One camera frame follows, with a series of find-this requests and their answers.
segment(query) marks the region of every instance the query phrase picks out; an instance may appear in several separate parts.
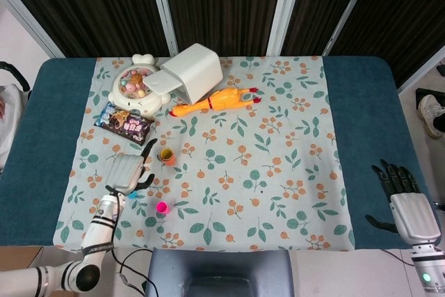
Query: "snack package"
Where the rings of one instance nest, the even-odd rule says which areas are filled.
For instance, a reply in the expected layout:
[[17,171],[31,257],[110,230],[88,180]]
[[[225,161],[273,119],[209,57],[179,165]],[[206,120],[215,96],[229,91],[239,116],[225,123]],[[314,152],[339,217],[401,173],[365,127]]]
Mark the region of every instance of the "snack package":
[[100,113],[95,126],[143,145],[153,122],[153,120],[131,114],[109,102]]

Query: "yellow rubber chicken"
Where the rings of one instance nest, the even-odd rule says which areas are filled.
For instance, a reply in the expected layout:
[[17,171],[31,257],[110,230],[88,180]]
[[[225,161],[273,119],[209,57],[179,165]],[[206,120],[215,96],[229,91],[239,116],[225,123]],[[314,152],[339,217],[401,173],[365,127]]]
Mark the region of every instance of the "yellow rubber chicken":
[[221,111],[223,109],[241,108],[249,106],[250,104],[258,104],[261,101],[260,97],[256,97],[252,100],[241,101],[241,95],[246,93],[256,93],[258,88],[246,88],[239,90],[237,88],[225,88],[212,94],[205,100],[197,102],[196,104],[180,104],[173,107],[171,110],[171,116],[185,116],[192,111],[199,111],[200,109],[213,109],[215,111]]

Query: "floral tablecloth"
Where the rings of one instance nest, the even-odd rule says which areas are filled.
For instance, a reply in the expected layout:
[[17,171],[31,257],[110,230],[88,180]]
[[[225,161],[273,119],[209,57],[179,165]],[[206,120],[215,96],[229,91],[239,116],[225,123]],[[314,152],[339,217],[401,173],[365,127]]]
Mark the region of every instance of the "floral tablecloth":
[[[117,247],[212,251],[351,250],[350,222],[321,57],[221,58],[227,86],[257,87],[259,104],[154,116],[159,139],[147,169],[152,186],[131,194],[116,230]],[[119,154],[141,147],[93,123],[114,78],[130,58],[98,58],[54,244],[78,250],[106,176]],[[244,99],[252,99],[252,93]],[[170,147],[175,166],[159,152]],[[165,201],[170,213],[156,213]]]

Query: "metal frame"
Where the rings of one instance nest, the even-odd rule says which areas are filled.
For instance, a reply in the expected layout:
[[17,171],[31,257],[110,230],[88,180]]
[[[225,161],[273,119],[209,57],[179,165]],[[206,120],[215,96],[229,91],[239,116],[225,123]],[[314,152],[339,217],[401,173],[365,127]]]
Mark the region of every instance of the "metal frame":
[[156,0],[156,4],[158,5],[159,17],[161,17],[168,51],[170,52],[171,57],[176,56],[179,53],[178,44],[176,42],[175,28],[173,27],[168,0]]
[[295,0],[277,0],[266,51],[267,56],[281,54],[294,5]]
[[21,0],[3,1],[15,19],[26,29],[29,35],[31,35],[50,58],[65,57],[63,52],[57,47],[56,43],[49,37]]
[[346,6],[343,14],[340,17],[339,23],[335,27],[334,33],[332,33],[331,38],[326,44],[325,50],[323,51],[322,56],[329,55],[332,47],[334,46],[335,42],[337,41],[337,38],[339,37],[341,30],[343,29],[346,21],[348,21],[350,13],[353,11],[355,4],[357,3],[357,0],[350,0],[348,5]]
[[426,74],[426,72],[433,69],[434,66],[436,66],[444,58],[445,58],[445,45],[442,48],[440,48],[440,50],[436,52],[433,57],[428,59],[426,63],[423,64],[410,78],[408,78],[408,80],[405,83],[403,83],[401,87],[397,89],[397,93],[400,95],[406,90],[408,90],[417,81],[419,81],[420,78]]

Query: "white bunny toy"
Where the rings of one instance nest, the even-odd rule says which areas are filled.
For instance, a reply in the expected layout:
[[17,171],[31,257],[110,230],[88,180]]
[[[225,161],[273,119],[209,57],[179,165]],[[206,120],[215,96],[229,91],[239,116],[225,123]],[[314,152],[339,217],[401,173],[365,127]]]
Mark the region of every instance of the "white bunny toy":
[[157,95],[143,83],[145,77],[159,71],[152,55],[135,54],[131,59],[133,65],[116,77],[108,100],[117,107],[148,117],[170,101],[170,93]]

